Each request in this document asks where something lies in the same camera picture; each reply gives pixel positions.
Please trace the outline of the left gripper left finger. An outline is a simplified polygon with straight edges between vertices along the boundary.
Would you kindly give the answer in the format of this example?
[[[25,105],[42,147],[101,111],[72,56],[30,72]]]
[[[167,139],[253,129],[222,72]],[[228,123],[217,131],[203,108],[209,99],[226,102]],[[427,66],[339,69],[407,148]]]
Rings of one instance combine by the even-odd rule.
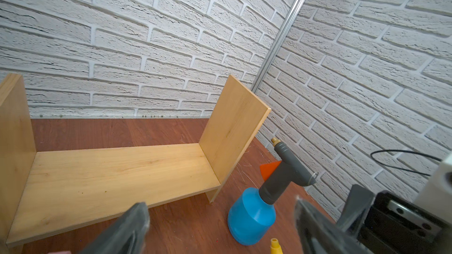
[[[150,217],[144,202],[134,204],[103,231],[82,254],[140,254],[144,250]]]

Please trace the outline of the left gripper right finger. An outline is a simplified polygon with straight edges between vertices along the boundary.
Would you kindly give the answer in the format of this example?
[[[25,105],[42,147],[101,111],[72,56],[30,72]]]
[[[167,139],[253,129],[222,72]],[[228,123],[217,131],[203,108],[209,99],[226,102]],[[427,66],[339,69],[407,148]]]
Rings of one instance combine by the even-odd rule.
[[[294,209],[295,227],[305,254],[366,254],[357,238],[339,229],[308,201],[299,198]]]

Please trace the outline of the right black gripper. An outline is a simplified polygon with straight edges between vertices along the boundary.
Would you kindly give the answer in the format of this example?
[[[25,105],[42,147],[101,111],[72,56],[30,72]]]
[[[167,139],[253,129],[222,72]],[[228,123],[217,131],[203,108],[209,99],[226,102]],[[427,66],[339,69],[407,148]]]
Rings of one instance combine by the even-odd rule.
[[[450,253],[450,224],[389,191],[374,198],[372,191],[353,185],[337,227],[374,254]]]

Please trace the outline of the blue grey pressure sprayer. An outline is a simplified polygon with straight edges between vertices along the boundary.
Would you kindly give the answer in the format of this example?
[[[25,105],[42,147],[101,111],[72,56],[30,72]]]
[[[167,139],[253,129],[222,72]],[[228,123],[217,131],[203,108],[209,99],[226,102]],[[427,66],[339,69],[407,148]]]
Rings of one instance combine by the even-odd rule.
[[[281,159],[262,164],[260,172],[264,183],[259,188],[246,189],[228,212],[228,229],[244,246],[259,242],[275,223],[274,204],[290,183],[300,187],[316,183],[318,173],[310,173],[286,143],[277,138],[271,141]]]

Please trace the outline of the wooden shelf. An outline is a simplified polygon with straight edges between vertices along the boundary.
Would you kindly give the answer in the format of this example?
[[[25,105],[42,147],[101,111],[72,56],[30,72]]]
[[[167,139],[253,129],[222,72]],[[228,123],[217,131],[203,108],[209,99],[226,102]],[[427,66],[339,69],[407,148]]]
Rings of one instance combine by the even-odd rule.
[[[271,109],[229,76],[197,143],[38,152],[24,79],[1,82],[1,252],[204,193],[214,201]]]

